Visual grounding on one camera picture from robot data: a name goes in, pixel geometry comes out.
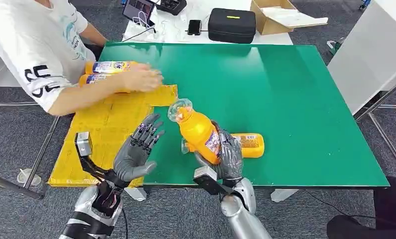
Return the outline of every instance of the gray carpet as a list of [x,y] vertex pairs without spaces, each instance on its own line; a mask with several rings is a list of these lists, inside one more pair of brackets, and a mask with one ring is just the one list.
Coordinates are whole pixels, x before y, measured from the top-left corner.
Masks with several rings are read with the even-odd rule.
[[[126,26],[119,0],[73,0],[84,16],[109,39],[119,40]],[[359,0],[295,0],[298,9],[312,16],[328,16],[329,25],[297,29],[294,44],[313,44],[325,62],[329,61],[325,42],[346,35],[360,16]],[[26,101],[20,89],[0,88],[0,102]],[[396,96],[391,99],[396,103]],[[396,111],[376,112],[391,140],[396,144]],[[19,168],[31,167],[53,118],[37,107],[0,109],[0,176],[15,182]],[[47,149],[38,174],[43,182],[35,187],[45,192],[43,200],[32,200],[0,188],[0,239],[57,238],[82,188],[52,188],[44,184],[59,154],[71,117],[63,117]],[[387,175],[396,176],[396,162],[369,119],[361,131]],[[200,189],[146,188],[148,199],[136,202],[125,198],[130,239],[230,239],[217,197]],[[272,190],[257,188],[257,216],[275,239],[325,239],[326,223],[338,213],[299,191],[286,201],[273,203]],[[371,190],[311,190],[315,196],[350,214],[373,215]],[[372,221],[361,221],[373,226]],[[112,235],[123,239],[120,218]]]

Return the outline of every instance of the white cabinet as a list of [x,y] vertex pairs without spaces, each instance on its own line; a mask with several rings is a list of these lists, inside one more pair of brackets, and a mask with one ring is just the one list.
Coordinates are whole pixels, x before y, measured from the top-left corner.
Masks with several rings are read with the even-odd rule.
[[373,0],[327,68],[352,114],[396,85],[396,0]]

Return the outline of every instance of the person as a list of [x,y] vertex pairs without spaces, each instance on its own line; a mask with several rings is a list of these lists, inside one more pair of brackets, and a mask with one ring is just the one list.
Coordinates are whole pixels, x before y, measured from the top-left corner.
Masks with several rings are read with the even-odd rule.
[[[80,36],[96,46],[93,54]],[[107,39],[67,0],[0,0],[0,57],[22,88],[49,114],[63,116],[119,89],[152,91],[163,77],[147,64],[77,87],[85,63]]]
[[387,177],[390,187],[374,190],[376,228],[361,225],[346,215],[327,224],[329,239],[396,239],[396,178]]

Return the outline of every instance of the tablet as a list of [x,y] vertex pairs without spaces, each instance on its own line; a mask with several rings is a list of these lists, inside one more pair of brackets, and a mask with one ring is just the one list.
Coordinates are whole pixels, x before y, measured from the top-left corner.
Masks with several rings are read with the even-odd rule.
[[143,11],[146,19],[143,19],[144,15],[142,13],[140,17],[145,22],[148,22],[155,5],[156,4],[150,0],[127,0],[125,8],[123,9],[123,15],[129,20],[134,21],[132,18],[138,17],[138,13]]

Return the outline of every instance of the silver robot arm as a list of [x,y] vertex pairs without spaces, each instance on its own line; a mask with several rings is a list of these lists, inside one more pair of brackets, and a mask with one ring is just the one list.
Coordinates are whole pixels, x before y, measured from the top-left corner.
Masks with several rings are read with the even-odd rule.
[[255,216],[255,193],[249,179],[243,178],[232,194],[222,196],[220,206],[236,239],[272,239]]
[[199,152],[195,157],[202,167],[195,170],[194,181],[211,195],[220,195],[220,207],[237,239],[271,239],[260,220],[254,188],[242,176],[243,158],[240,142],[212,121],[220,138],[220,163],[209,163]]
[[151,114],[128,137],[117,153],[113,169],[102,169],[90,159],[93,152],[90,134],[77,133],[75,146],[82,169],[99,180],[79,196],[75,210],[59,239],[106,239],[122,211],[121,194],[129,182],[149,174],[155,162],[147,162],[152,148],[164,131],[157,132],[162,122],[159,114]]

